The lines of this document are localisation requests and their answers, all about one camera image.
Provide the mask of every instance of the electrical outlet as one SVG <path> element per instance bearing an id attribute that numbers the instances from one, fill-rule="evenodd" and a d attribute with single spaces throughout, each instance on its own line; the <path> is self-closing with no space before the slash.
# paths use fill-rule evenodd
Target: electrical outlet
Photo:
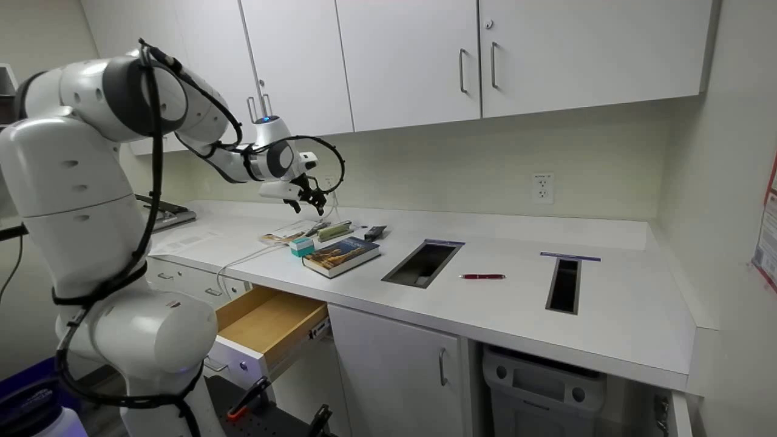
<path id="1" fill-rule="evenodd" d="M 555 183 L 548 173 L 532 175 L 532 204 L 552 204 Z"/>

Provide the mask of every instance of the countertop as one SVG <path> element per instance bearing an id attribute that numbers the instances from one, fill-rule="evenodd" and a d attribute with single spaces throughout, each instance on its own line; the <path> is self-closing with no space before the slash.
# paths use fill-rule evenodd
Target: countertop
<path id="1" fill-rule="evenodd" d="M 260 242 L 264 234 L 311 228 L 315 216 L 267 204 L 197 204 L 194 211 L 194 224 L 154 234 L 153 257 L 686 392 L 695 321 L 651 224 L 340 210 L 332 221 L 385 224 L 387 234 L 379 261 L 325 280 L 287 247 Z M 424 239 L 464 247 L 426 290 L 380 283 Z M 542 253 L 599 257 L 582 263 L 578 315 L 545 312 L 555 261 Z M 504 280 L 465 283 L 464 273 Z"/>

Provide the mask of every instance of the upper cabinet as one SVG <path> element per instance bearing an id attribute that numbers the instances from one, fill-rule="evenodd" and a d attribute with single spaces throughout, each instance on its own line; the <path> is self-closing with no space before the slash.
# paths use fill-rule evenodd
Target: upper cabinet
<path id="1" fill-rule="evenodd" d="M 481 0 L 482 117 L 701 92 L 714 0 Z"/>
<path id="2" fill-rule="evenodd" d="M 481 117 L 476 0 L 338 0 L 353 130 Z"/>
<path id="3" fill-rule="evenodd" d="M 334 0 L 240 2 L 271 113 L 293 133 L 351 131 Z"/>
<path id="4" fill-rule="evenodd" d="M 100 56 L 128 53 L 139 49 L 139 39 L 159 47 L 219 90 L 242 121 L 242 139 L 255 139 L 245 99 L 257 99 L 257 87 L 237 0 L 79 0 L 79 6 Z"/>

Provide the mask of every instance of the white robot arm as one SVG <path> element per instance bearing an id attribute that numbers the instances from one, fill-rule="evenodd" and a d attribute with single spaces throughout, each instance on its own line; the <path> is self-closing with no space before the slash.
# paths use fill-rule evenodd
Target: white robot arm
<path id="1" fill-rule="evenodd" d="M 308 202 L 319 211 L 325 192 L 305 178 L 315 155 L 295 154 L 291 142 L 300 137 L 288 137 L 277 117 L 260 120 L 255 145 L 220 144 L 227 124 L 240 142 L 220 98 L 146 43 L 125 59 L 73 63 L 27 80 L 16 113 L 21 121 L 0 133 L 0 166 L 52 280 L 63 381 L 118 405 L 128 435 L 223 435 L 198 376 L 216 337 L 213 312 L 148 286 L 151 224 L 139 218 L 115 149 L 154 137 L 158 151 L 159 133 L 174 131 L 223 179 L 274 183 L 291 207 Z M 153 168 L 158 200 L 159 155 Z M 67 353 L 112 365 L 125 397 L 83 392 L 67 374 Z"/>

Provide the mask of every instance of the white countertop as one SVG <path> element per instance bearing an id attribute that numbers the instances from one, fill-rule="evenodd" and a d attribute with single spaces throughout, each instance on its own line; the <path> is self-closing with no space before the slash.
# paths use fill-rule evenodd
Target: white countertop
<path id="1" fill-rule="evenodd" d="M 387 224 L 380 257 L 325 280 L 262 234 L 293 234 L 312 218 L 287 207 L 198 204 L 194 224 L 153 239 L 153 257 L 219 273 L 317 302 L 424 326 L 603 374 L 686 392 L 695 323 L 647 224 L 482 213 L 340 210 L 353 224 Z M 380 283 L 424 239 L 464 247 L 426 290 Z M 545 312 L 552 257 L 582 263 L 578 315 Z M 500 273 L 502 283 L 465 283 L 464 273 Z"/>

